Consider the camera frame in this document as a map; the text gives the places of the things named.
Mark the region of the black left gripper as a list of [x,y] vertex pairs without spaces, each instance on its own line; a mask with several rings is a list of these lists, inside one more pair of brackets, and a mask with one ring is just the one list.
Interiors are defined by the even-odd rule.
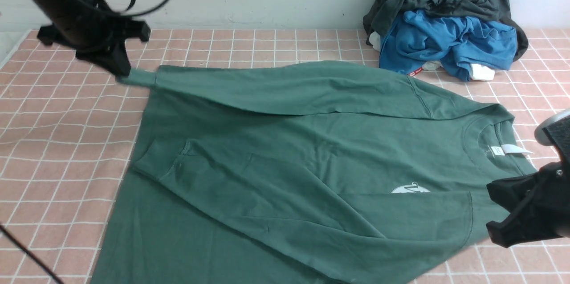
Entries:
[[116,77],[131,71],[126,40],[148,42],[151,29],[144,21],[130,17],[104,16],[86,8],[63,5],[45,8],[51,25],[42,26],[37,39],[45,45],[58,44],[75,51],[75,57],[105,69]]

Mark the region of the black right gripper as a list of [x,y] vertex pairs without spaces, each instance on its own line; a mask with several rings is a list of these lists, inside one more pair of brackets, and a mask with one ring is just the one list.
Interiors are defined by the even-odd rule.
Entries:
[[486,223],[495,245],[508,248],[570,236],[568,165],[552,162],[533,174],[494,180],[486,188],[491,201],[504,209],[523,207],[516,216]]

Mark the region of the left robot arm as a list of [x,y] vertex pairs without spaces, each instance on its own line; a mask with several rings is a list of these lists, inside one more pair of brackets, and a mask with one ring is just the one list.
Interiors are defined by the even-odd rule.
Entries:
[[115,77],[131,71],[126,40],[149,41],[151,30],[142,20],[111,10],[105,0],[32,0],[49,18],[37,39],[45,46],[73,49],[81,61],[94,64]]

